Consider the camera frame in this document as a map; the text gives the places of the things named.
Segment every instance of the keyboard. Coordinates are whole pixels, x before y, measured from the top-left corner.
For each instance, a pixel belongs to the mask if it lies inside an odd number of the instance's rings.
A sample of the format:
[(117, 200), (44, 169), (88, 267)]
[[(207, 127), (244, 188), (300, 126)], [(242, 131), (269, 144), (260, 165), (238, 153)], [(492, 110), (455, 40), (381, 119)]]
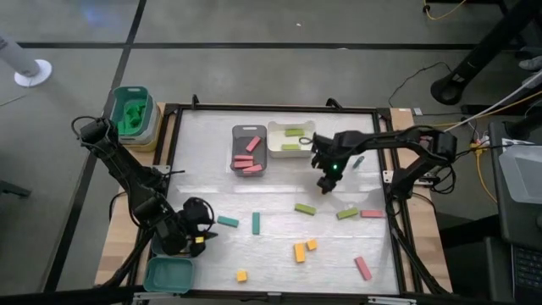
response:
[(512, 247), (516, 301), (542, 298), (542, 252)]

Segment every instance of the wooden block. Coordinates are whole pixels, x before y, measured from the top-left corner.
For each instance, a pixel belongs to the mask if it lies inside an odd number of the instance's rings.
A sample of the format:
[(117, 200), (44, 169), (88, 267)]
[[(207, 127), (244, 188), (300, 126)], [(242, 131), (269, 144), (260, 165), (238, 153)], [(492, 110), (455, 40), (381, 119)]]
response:
[(252, 213), (252, 234), (260, 235), (260, 213)]
[(354, 215), (357, 215), (357, 208), (349, 208), (347, 210), (338, 212), (337, 219), (341, 220), (348, 217), (352, 217)]
[(317, 246), (316, 240), (312, 239), (312, 240), (307, 241), (307, 249), (308, 249), (308, 251), (312, 251), (312, 250), (316, 249), (316, 246)]
[(316, 208), (306, 206), (305, 204), (296, 203), (294, 208), (297, 212), (305, 213), (314, 216)]
[(369, 271), (369, 268), (365, 264), (365, 261), (362, 257), (354, 258), (354, 262), (356, 263), (359, 272), (362, 274), (363, 279), (371, 280), (371, 278), (373, 278), (373, 276), (371, 275), (371, 271)]
[(254, 136), (250, 143), (248, 143), (248, 146), (246, 146), (246, 150), (249, 153), (252, 153), (254, 148), (256, 148), (257, 144), (262, 140), (259, 136)]
[(383, 218), (385, 217), (384, 211), (380, 210), (364, 210), (360, 215), (365, 218)]
[(237, 281), (238, 282), (245, 282), (247, 278), (247, 274), (245, 270), (239, 270), (237, 271)]
[(234, 169), (245, 169), (245, 168), (249, 168), (251, 166), (254, 166), (254, 162), (252, 160), (249, 160), (249, 161), (235, 161), (234, 162)]
[(280, 146), (281, 150), (301, 150), (301, 147), (299, 144), (282, 144)]
[(296, 262), (305, 262), (305, 249), (303, 249), (302, 243), (297, 243), (294, 245), (294, 252), (296, 253)]
[(235, 161), (250, 161), (254, 160), (254, 156), (245, 156), (245, 155), (236, 155), (234, 156)]
[(303, 129), (289, 129), (285, 130), (285, 136), (304, 136), (305, 131)]
[(257, 165), (251, 166), (249, 168), (243, 169), (243, 173), (253, 173), (253, 172), (260, 171), (262, 169), (263, 169), (262, 165), (257, 164)]
[(228, 225), (234, 228), (237, 228), (237, 225), (239, 225), (239, 220), (227, 218), (224, 216), (219, 216), (217, 222), (221, 225)]

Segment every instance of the yellow cable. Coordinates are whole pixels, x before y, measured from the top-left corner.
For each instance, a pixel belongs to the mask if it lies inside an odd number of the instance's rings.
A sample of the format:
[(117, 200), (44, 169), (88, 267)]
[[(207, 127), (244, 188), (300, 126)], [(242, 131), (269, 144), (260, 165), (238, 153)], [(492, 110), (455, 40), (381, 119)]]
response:
[[(428, 9), (425, 10), (425, 13), (426, 13), (427, 17), (428, 17), (429, 19), (431, 19), (431, 20), (440, 20), (440, 19), (444, 19), (444, 18), (448, 17), (448, 15), (452, 14), (453, 12), (455, 12), (456, 9), (458, 9), (459, 7), (461, 7), (466, 1), (467, 1), (467, 0), (461, 1), (461, 3), (457, 4), (457, 6), (454, 7), (450, 12), (448, 12), (448, 13), (446, 13), (446, 14), (443, 14), (442, 16), (439, 16), (439, 17), (433, 17), (433, 16), (431, 16), (431, 14), (429, 13), (429, 10), (428, 10)], [(427, 6), (428, 6), (426, 0), (423, 0), (423, 6), (424, 6), (424, 7), (427, 7)]]
[[(503, 108), (500, 108), (500, 109), (497, 109), (497, 110), (494, 110), (494, 111), (490, 111), (490, 112), (488, 112), (487, 114), (482, 114), (482, 115), (480, 115), (479, 117), (477, 117), (476, 119), (481, 119), (481, 118), (484, 118), (484, 117), (486, 117), (486, 116), (490, 116), (490, 115), (493, 115), (493, 114), (498, 114), (498, 113), (501, 112), (502, 110), (508, 109), (508, 108), (510, 108), (510, 107), (512, 107), (512, 106), (516, 106), (516, 105), (518, 105), (519, 103), (527, 102), (527, 101), (530, 100), (531, 98), (537, 97), (537, 96), (539, 96), (540, 94), (542, 94), (542, 90), (540, 90), (540, 91), (534, 93), (533, 95), (530, 95), (530, 96), (528, 96), (528, 97), (525, 97), (525, 98), (522, 99), (522, 100), (519, 100), (519, 101), (517, 101), (517, 102), (511, 103), (510, 105), (507, 105), (507, 106), (505, 106), (505, 107), (503, 107)], [(431, 125), (431, 126), (433, 126), (433, 127), (446, 127), (446, 126), (453, 126), (453, 125), (455, 125), (455, 124), (457, 124), (457, 123), (461, 123), (461, 122), (452, 122), (452, 123), (436, 124), (436, 125)]]
[(480, 169), (480, 155), (481, 154), (482, 154), (481, 151), (480, 153), (476, 151), (476, 169), (478, 170), (478, 177), (480, 178), (480, 183), (482, 184), (482, 187), (484, 188), (485, 192), (488, 193), (488, 196), (491, 197), (491, 199), (495, 203), (497, 203), (497, 199), (495, 199), (495, 197), (489, 192), (488, 187), (485, 185), (484, 177), (482, 177), (482, 170)]

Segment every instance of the red block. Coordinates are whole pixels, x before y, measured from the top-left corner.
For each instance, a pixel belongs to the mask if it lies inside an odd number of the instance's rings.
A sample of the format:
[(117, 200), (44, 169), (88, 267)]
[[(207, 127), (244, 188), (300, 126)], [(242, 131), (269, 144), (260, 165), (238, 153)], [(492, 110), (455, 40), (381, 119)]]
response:
[(364, 210), (360, 212), (360, 215), (362, 217), (369, 217), (369, 218), (383, 218), (384, 217), (384, 211), (380, 210)]
[(263, 169), (262, 165), (261, 165), (261, 164), (258, 164), (258, 165), (254, 165), (254, 166), (252, 166), (252, 167), (243, 169), (243, 173), (253, 173), (253, 172), (260, 171), (260, 170), (262, 170), (262, 169)]
[(254, 160), (254, 156), (236, 155), (234, 156), (234, 160), (235, 161)]
[(369, 268), (367, 268), (367, 265), (365, 264), (365, 261), (362, 257), (354, 258), (354, 262), (356, 263), (359, 272), (362, 274), (363, 279), (371, 280), (373, 278), (373, 276), (371, 275), (371, 271), (369, 271)]
[(248, 146), (246, 147), (246, 150), (249, 153), (252, 153), (252, 151), (254, 150), (254, 148), (256, 148), (256, 145), (260, 142), (260, 140), (262, 140), (262, 139), (259, 136), (254, 136), (252, 138), (252, 141), (250, 143), (248, 143)]
[(237, 161), (234, 162), (234, 169), (250, 168), (254, 165), (253, 161)]

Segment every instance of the yellow block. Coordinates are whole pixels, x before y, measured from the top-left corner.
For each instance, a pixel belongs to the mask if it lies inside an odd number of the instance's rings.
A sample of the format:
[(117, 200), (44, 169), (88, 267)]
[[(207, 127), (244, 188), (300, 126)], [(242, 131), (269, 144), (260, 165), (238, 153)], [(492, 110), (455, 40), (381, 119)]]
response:
[(305, 262), (305, 250), (303, 249), (303, 244), (295, 244), (294, 245), (294, 251), (296, 252), (296, 261), (298, 263)]
[(307, 241), (307, 249), (309, 251), (312, 251), (314, 249), (316, 249), (316, 240), (310, 240), (310, 241)]
[(246, 281), (246, 271), (245, 270), (237, 271), (237, 281), (238, 282)]

